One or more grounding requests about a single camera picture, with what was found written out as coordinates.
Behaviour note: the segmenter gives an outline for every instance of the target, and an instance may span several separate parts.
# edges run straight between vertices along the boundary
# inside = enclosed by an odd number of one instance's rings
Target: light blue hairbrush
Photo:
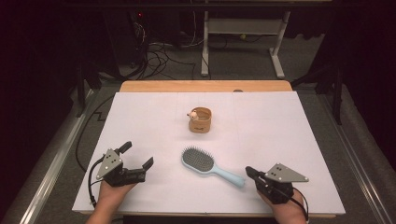
[[[238,188],[242,188],[245,185],[245,178],[220,169],[215,164],[213,157],[198,147],[187,147],[184,149],[181,161],[185,166],[201,175],[217,174],[235,184]]]

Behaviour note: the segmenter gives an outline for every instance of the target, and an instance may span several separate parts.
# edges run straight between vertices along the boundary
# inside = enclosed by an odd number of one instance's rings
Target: white tabletop
[[[209,133],[189,131],[189,113],[212,111]],[[173,216],[271,216],[258,196],[246,166],[267,172],[277,162],[306,175],[293,183],[314,216],[345,213],[315,136],[294,91],[279,92],[119,92],[93,152],[90,168],[106,153],[133,143],[121,158],[128,169],[141,168],[150,157],[146,182],[138,184],[119,209],[121,214]],[[200,147],[217,165],[246,179],[238,188],[217,175],[198,175],[181,162],[183,149]],[[92,180],[99,166],[93,172]],[[87,174],[73,210],[90,213]],[[99,184],[92,186],[97,198]]]

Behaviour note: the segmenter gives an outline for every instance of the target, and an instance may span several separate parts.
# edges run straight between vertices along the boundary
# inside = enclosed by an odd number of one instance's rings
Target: white desk leg
[[[204,18],[204,47],[202,50],[202,61],[201,61],[201,76],[207,77],[209,75],[209,48],[207,47],[207,39],[208,39],[208,12],[205,12]]]
[[[270,55],[273,61],[273,65],[276,71],[276,76],[279,79],[285,78],[285,74],[283,73],[282,66],[280,65],[279,58],[277,57],[277,53],[279,52],[280,44],[282,43],[283,35],[285,34],[286,27],[288,26],[290,12],[287,11],[283,15],[283,21],[279,27],[279,32],[277,34],[276,46],[274,48],[270,48]]]

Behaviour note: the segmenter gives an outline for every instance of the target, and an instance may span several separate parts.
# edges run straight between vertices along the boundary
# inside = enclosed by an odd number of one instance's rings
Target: brown container
[[[189,128],[193,133],[207,133],[210,130],[212,120],[212,112],[205,107],[195,107],[194,111],[198,115],[198,119],[190,119]]]

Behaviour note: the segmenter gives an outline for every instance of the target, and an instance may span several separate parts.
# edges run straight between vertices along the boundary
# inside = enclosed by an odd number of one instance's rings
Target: person's arm
[[[87,220],[87,224],[109,224],[117,209],[123,202],[125,195],[136,184],[125,185],[122,187],[111,187],[106,181],[102,181],[98,202],[93,213]]]
[[[305,216],[302,208],[296,203],[289,200],[287,203],[273,204],[263,194],[257,191],[262,199],[270,205],[273,210],[274,217],[279,224],[305,224]],[[297,190],[294,191],[293,198],[303,204],[303,196]]]

